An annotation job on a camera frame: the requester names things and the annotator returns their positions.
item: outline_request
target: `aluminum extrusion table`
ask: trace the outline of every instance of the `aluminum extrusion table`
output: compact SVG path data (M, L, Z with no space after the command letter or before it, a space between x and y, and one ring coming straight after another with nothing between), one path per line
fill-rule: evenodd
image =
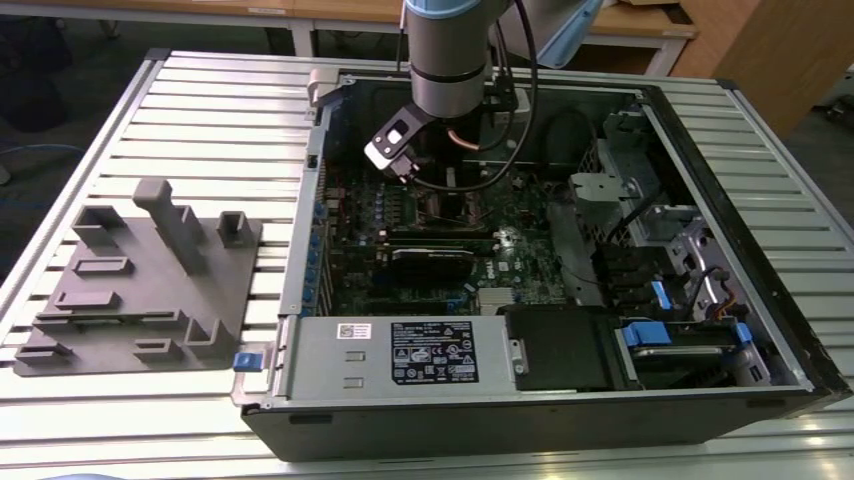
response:
M335 65L393 68L193 52L142 63L0 289L0 478L81 472L122 478L844 478L854 471L854 400L696 446L288 464L240 420L230 371L13 374L16 348L74 248L68 227L80 206L141 214L130 194L146 176L169 178L176 203L192 205L198 217L242 210L263 219L241 340L273 338L311 125L308 73ZM854 235L740 93L710 80L541 75L660 86L830 356L854 376ZM244 386L263 391L264 383L264 374L251 374Z

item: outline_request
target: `metal chassis frame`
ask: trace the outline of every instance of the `metal chassis frame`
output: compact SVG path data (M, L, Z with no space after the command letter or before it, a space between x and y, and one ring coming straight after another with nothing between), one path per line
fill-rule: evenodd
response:
M352 84L353 79L385 79L393 81L403 79L404 76L404 73L345 69L339 71L339 78L341 79L340 85ZM783 286L779 276L771 267L764 253L762 252L759 244L750 233L738 211L735 210L732 202L726 195L715 194L715 192L723 192L723 187L715 178L711 168L706 163L660 88L645 84L621 83L607 84L603 86L601 84L592 82L555 79L541 80L541 85L557 88L583 88L587 90L599 90L605 88L612 91L621 90L625 92L636 92L635 94L643 105L647 118L649 118L656 132L661 137L671 159L674 160L680 175L683 176L683 180L688 185L703 215L710 220L710 227L712 228L715 238L718 238L724 254L730 259L734 273L742 280L746 291L759 308L759 316L766 323L768 334L778 346L782 343L782 346L784 347L780 348L780 354L792 371L795 379L800 383L802 388L804 388L806 391L816 398L816 403L823 404L823 401L826 401L824 397L840 399L850 396L851 391L847 382L844 381L836 366L830 360L815 335L811 333L811 328L806 318L803 317L794 299ZM324 125L328 128L329 115L325 115L324 117L327 119ZM300 198L300 205L305 206L307 203L307 200ZM293 262L299 262L304 268L304 261L304 257L297 258L295 255L291 255L288 258L288 271L291 271L289 269ZM293 283L285 280L285 288L281 295L283 301L289 297L299 298L292 287ZM281 314L285 313L296 312L283 304ZM293 407L312 408L311 402L291 402L287 399L289 391L288 379L291 377L289 365L293 358L295 348L297 348L289 344L289 342L296 336L300 321L301 319L299 319L296 315L291 315L287 319L283 319L283 322L287 323L287 327L281 328L283 335L279 337L277 345L277 350L283 352L283 355L276 358L275 368L271 369L273 372L271 374L273 381L271 382L272 389L268 392L268 396L264 398L264 409L276 410L280 408L287 409ZM782 392L788 389L790 388L786 387L771 387L768 390ZM723 398L728 395L739 395L739 393L746 393L748 394L747 396L750 396L750 393L759 393L759 390L764 389L754 389L752 391L750 389L726 389L726 391L711 390L703 393L708 393L712 396ZM633 396L631 392L620 393L620 395L601 396L611 398L627 398ZM672 392L644 393L649 393L652 395L659 394L661 398L674 396ZM676 396L686 394L691 395L691 392L679 392Z

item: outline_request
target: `cable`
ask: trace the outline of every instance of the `cable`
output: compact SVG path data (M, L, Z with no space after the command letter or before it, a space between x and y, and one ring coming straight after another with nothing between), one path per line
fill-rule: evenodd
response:
M528 14L524 9L524 5L521 4L521 0L515 0L515 2L516 2L516 9L519 10L519 20L521 20L524 37L528 44L528 56L531 57L531 111L528 114L528 121L524 124L524 130L521 131L521 136L519 137L516 148L509 154L507 163L500 168L497 173L492 175L492 178L489 178L485 182L477 185L471 185L468 187L447 187L444 185L435 185L421 180L417 177L412 178L412 182L415 184L420 185L421 187L436 190L439 192L468 193L468 192L476 192L495 185L500 181L500 179L504 178L504 175L507 175L507 172L509 171L509 168L516 163L516 160L519 160L519 153L521 152L521 147L524 146L528 139L528 134L531 133L531 126L533 125L533 117L536 116L536 94L537 94L536 44L533 42L533 30L531 29L531 21L528 19Z
M723 302L718 308L715 308L715 310L711 312L710 315L710 319L715 319L715 320L720 320L720 317L723 316L723 312L726 312L726 310L728 308L732 307L732 305L735 305L735 301L736 301L736 296L735 296L735 292L732 291L732 289L726 285L726 281L720 280L720 290L723 290L727 294L727 300L726 302Z
M694 284L694 288L691 288L691 295L688 295L688 301L684 303L684 314L682 315L682 321L687 322L688 318L691 318L691 313L694 312L694 304L696 303L696 298L699 297L699 291L703 289L703 283L706 282L706 277L711 275L715 270L723 270L718 265L710 265L706 270L699 274L699 278L696 279L696 283Z
M397 26L397 53L395 54L397 72L400 71L400 55L403 55L404 30L405 30L405 2L400 4L400 24Z
M6 153L18 152L21 150L72 150L78 154L85 154L85 150L73 145L58 145L58 144L41 144L41 145L21 145L20 147L9 148L8 150L2 150L0 155L5 155Z
M507 57L507 43L504 40L504 30L501 29L500 22L495 22L495 31L496 31L496 37L497 37L497 58L499 58L497 71L500 75L507 76L508 83L509 83L509 90L511 92L513 92L515 82L512 78L512 70L509 69L509 58ZM488 150L492 150L497 146L503 145L504 142L507 141L507 137L509 136L509 130L512 129L512 121L515 119L515 115L516 115L515 109L507 112L507 123L504 124L504 129L501 130L501 133L497 135L495 140L492 140L485 145L477 145L467 140L463 140L456 134L456 132L449 128L448 128L448 138L457 146L463 147L465 150L469 150L472 152L485 152Z
M577 275L572 270L569 270L569 267L565 266L565 264L563 263L563 258L557 257L557 264L560 265L560 269L565 271L565 273L568 273L571 276L573 276L577 280L580 280L584 283L591 283L592 285L596 285L597 287L604 287L604 283L596 282L595 280L588 280L584 277L581 277L580 275Z
M637 218L643 212L645 212L645 210L652 206L652 203L655 202L655 200L657 200L657 197L660 197L663 193L664 193L664 186L659 185L655 188L655 191L649 194L649 196L645 197L643 200L640 200L640 203L637 204L635 209L631 211L631 213L623 217L623 219L616 223L616 225L613 225L613 228L608 232L608 235L604 237L604 243L611 243L611 239L613 238L616 233L623 228L625 228L631 222L633 222L635 218Z

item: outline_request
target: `black cable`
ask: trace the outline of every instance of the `black cable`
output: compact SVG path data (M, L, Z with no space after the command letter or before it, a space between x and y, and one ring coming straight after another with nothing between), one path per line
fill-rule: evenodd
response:
M497 56L500 58L499 65L499 73L501 75L507 75L507 80L509 83L509 90L515 90L515 83L512 79L512 70L509 69L509 58L507 57L507 43L504 40L504 31L501 29L501 23L495 22L495 36L497 37ZM480 145L477 147L477 152L485 152L487 150L492 150L495 147L504 144L507 141L507 137L509 136L509 130L512 129L512 121L515 118L516 112L515 109L509 110L507 114L507 124L504 125L504 129L501 130L500 135L485 145Z
M652 206L652 203L655 203L655 200L657 200L657 197L660 197L663 193L664 193L664 186L659 185L655 191L649 194L649 196L645 197L643 200L640 200L640 203L637 204L635 209L631 211L631 213L623 217L623 219L616 223L616 225L613 225L613 228L608 232L607 237L604 237L604 243L611 242L611 239L613 238L616 233L628 226L628 224L635 220L635 218L640 216L643 212L645 212L645 210Z
M519 137L519 143L516 143L516 148L509 154L507 163L500 168L497 173L492 175L492 178L489 178L485 182L479 183L477 185L471 185L468 187L447 187L444 185L435 185L419 179L417 177L412 178L412 182L415 184L420 185L421 187L436 190L439 192L468 193L468 192L476 192L495 185L500 181L500 179L504 178L504 176L507 175L507 172L509 171L509 168L516 163L516 160L519 160L519 153L521 152L521 147L524 146L528 139L528 134L531 133L531 126L533 125L533 117L536 116L536 93L537 93L536 44L533 41L533 30L531 29L531 21L528 19L528 14L524 9L524 5L521 4L521 0L515 0L515 3L516 3L516 9L519 10L519 20L521 21L521 28L524 30L524 37L528 44L528 56L531 57L531 111L528 113L528 121L524 124L524 130L521 131L521 136Z
M691 313L694 313L694 304L696 303L696 298L699 297L699 292L703 289L703 283L706 282L706 277L712 274L715 270L723 270L718 265L710 265L706 270L699 274L699 278L696 279L696 283L694 284L694 288L691 288L691 295L688 296L688 301L684 303L684 313L682 314L682 321L687 322L691 318Z
M400 71L400 55L403 55L403 29L397 31L397 53L395 54L397 72Z

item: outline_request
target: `warning symbols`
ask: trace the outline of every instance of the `warning symbols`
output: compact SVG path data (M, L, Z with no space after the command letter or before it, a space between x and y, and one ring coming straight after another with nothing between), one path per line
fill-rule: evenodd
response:
M409 361L409 349L395 348L395 363Z
M416 363L427 363L429 362L429 347L413 348L409 358Z
M397 385L479 381L471 322L392 323L391 357Z

